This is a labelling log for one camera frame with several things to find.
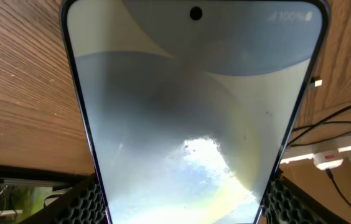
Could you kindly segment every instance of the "black honeycomb texture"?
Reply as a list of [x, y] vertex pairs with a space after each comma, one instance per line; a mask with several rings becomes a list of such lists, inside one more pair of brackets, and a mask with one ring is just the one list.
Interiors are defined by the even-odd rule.
[[105, 205], [101, 196], [100, 185], [95, 181], [70, 205], [60, 212], [52, 224], [87, 224], [99, 223], [105, 217]]
[[264, 198], [264, 214], [268, 223], [326, 224], [299, 201], [291, 191], [276, 179], [271, 182]]

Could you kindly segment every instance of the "black metal bar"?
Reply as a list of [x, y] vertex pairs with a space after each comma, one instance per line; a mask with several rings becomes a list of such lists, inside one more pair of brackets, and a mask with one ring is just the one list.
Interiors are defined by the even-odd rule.
[[57, 183], [77, 184], [87, 178], [87, 175], [66, 174], [47, 170], [28, 169], [21, 167], [11, 167], [0, 165], [0, 183], [5, 182], [27, 182], [27, 183]]

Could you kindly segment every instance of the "phone wallpaper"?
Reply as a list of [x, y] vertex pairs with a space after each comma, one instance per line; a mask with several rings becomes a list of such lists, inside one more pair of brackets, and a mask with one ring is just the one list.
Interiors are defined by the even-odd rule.
[[306, 2], [73, 3], [113, 223], [252, 223], [321, 25]]

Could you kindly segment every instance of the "wood grain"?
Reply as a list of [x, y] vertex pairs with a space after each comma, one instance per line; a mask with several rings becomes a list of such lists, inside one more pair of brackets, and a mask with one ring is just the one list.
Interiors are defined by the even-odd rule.
[[[68, 69], [60, 1], [0, 1], [0, 164], [77, 174], [93, 172]], [[351, 0], [330, 2], [332, 22], [311, 90], [296, 126], [351, 104]], [[335, 120], [351, 120], [351, 111]], [[351, 129], [332, 125], [309, 142]]]

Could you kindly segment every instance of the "black cable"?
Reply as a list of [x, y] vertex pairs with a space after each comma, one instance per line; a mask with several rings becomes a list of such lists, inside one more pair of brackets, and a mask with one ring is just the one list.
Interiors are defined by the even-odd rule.
[[319, 125], [325, 123], [326, 121], [332, 119], [333, 117], [344, 113], [348, 110], [351, 110], [351, 105], [350, 106], [346, 106], [345, 108], [342, 108], [341, 110], [336, 111], [335, 113], [332, 113], [331, 115], [327, 116], [326, 118], [318, 121], [317, 123], [313, 124], [312, 126], [310, 126], [309, 128], [307, 128], [305, 131], [303, 131], [301, 134], [299, 134], [297, 137], [295, 137], [294, 139], [292, 139], [291, 141], [288, 142], [287, 146], [290, 146], [292, 143], [294, 143], [295, 141], [297, 141], [298, 139], [300, 139], [301, 137], [305, 136], [307, 133], [309, 133], [310, 131], [312, 131], [314, 128], [318, 127]]
[[[323, 124], [351, 124], [351, 121], [327, 121], [327, 122], [322, 123], [322, 125]], [[311, 126], [312, 125], [298, 127], [298, 128], [293, 129], [293, 131], [299, 131], [301, 129], [309, 128]], [[314, 141], [314, 142], [310, 142], [310, 143], [292, 144], [292, 145], [289, 145], [289, 147], [309, 146], [309, 145], [312, 145], [312, 144], [318, 144], [318, 143], [326, 142], [326, 141], [329, 141], [329, 140], [332, 140], [332, 139], [337, 139], [339, 137], [346, 136], [348, 134], [351, 134], [351, 131], [347, 131], [346, 133], [342, 133], [342, 134], [339, 134], [339, 135], [331, 137], [331, 138], [322, 139], [322, 140], [318, 140], [318, 141]]]
[[326, 171], [327, 176], [329, 177], [329, 179], [332, 181], [333, 185], [335, 186], [335, 188], [336, 188], [337, 192], [339, 193], [339, 195], [343, 198], [345, 203], [347, 203], [351, 207], [351, 203], [344, 197], [344, 195], [340, 191], [339, 187], [337, 186], [336, 181], [333, 178], [332, 171], [330, 169], [326, 169], [325, 171]]

